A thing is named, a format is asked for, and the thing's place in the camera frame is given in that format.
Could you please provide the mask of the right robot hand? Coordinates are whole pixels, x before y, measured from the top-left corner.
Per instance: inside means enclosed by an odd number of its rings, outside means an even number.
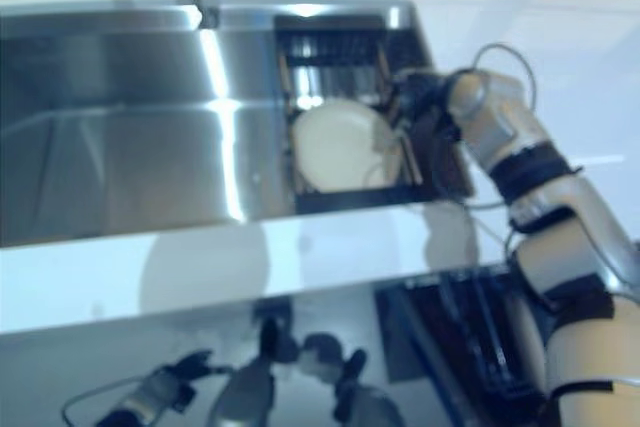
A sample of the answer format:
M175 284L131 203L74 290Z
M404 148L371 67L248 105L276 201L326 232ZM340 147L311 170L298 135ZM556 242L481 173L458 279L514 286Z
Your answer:
M407 68L392 77L391 99L399 106L396 127L409 133L423 118L433 122L433 133L451 142L461 140L460 128L448 110L449 94L456 74L428 68Z

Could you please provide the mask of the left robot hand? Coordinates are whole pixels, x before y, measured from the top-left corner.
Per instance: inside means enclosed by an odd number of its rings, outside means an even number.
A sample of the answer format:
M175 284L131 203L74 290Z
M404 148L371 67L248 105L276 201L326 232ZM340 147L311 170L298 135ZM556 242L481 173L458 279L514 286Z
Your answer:
M212 374L213 367L209 364L213 351L202 349L194 351L170 364L166 370L181 383L191 383Z

